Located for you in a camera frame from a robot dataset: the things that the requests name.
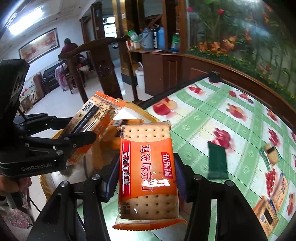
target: dark green packet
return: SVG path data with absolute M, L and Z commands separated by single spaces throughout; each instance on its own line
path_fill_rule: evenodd
M 208 142 L 209 147 L 209 173 L 207 178 L 228 179 L 227 161 L 225 148 Z

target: blue thermos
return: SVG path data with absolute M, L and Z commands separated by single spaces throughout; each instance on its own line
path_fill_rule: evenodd
M 165 28 L 161 27 L 157 32 L 158 49 L 165 49 Z
M 140 37 L 140 44 L 144 50 L 154 49 L 153 32 L 149 28 L 144 28 L 143 32 L 140 34 Z

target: black hair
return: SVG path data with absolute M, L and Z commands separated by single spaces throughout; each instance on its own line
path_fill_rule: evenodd
M 71 40 L 70 39 L 65 39 L 64 43 L 65 44 L 70 44 L 71 43 Z

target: picture frame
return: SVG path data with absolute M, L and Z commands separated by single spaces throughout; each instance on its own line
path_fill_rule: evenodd
M 29 64 L 59 47 L 57 28 L 54 28 L 26 43 L 19 54 Z

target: person in maroon shirt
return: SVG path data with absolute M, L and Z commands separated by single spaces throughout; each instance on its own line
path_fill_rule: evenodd
M 62 53 L 70 52 L 78 47 L 77 44 L 71 43 L 70 39 L 65 39 L 64 43 L 65 46 L 62 48 Z

